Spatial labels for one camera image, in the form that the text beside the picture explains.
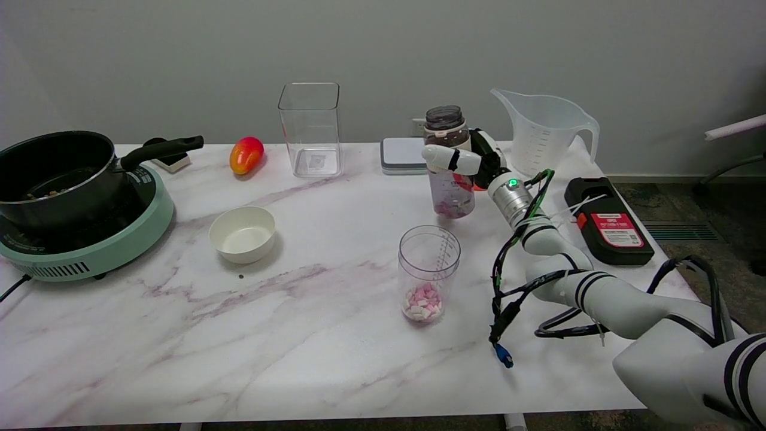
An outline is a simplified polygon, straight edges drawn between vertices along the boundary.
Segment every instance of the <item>pot handle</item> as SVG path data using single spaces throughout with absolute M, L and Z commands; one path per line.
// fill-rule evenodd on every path
M 177 156 L 191 150 L 198 150 L 205 144 L 205 139 L 201 136 L 190 138 L 178 138 L 165 142 L 147 145 L 137 150 L 133 150 L 116 161 L 115 171 L 132 171 L 139 167 L 141 162 L 151 159 L 160 159 L 168 156 Z

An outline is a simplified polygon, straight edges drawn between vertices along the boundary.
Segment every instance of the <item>white pipe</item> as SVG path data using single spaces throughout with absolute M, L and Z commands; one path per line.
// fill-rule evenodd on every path
M 718 129 L 708 130 L 705 132 L 705 140 L 714 140 L 727 137 L 729 135 L 744 132 L 745 130 L 754 129 L 755 127 L 760 126 L 766 126 L 766 115 L 751 118 L 750 120 L 740 121 L 739 123 L 730 124 L 728 126 L 719 127 Z

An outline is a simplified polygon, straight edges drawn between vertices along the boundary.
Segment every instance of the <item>white wall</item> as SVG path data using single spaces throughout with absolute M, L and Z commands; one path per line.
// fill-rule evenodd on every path
M 577 102 L 606 172 L 657 175 L 764 150 L 702 141 L 766 112 L 764 18 L 763 0 L 0 0 L 69 125 L 116 142 L 279 142 L 282 85 L 317 80 L 341 85 L 346 141 L 407 135 L 447 103 L 510 138 L 498 86 Z
M 70 128 L 2 27 L 0 80 L 0 150 L 29 137 Z

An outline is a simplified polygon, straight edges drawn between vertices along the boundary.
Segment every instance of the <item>mint green induction cooker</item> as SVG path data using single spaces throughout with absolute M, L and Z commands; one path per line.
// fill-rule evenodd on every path
M 165 233 L 173 217 L 159 175 L 141 165 L 103 218 L 78 229 L 35 235 L 0 216 L 0 255 L 42 281 L 101 278 L 139 257 Z

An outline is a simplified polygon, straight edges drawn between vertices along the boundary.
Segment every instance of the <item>clear plastic container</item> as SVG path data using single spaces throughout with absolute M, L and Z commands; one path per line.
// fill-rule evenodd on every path
M 282 89 L 279 110 L 293 175 L 338 176 L 343 172 L 338 136 L 340 86 L 293 82 Z
M 428 110 L 424 140 L 426 145 L 470 150 L 468 125 L 460 107 L 449 105 Z M 434 212 L 445 219 L 468 216 L 476 205 L 471 178 L 429 164 L 427 168 Z
M 555 169 L 581 130 L 592 135 L 591 163 L 598 149 L 598 122 L 569 100 L 544 94 L 527 95 L 493 88 L 513 124 L 510 160 L 516 170 L 534 176 Z
M 423 324 L 441 317 L 459 263 L 460 243 L 446 229 L 423 225 L 408 230 L 399 242 L 397 299 L 404 316 Z

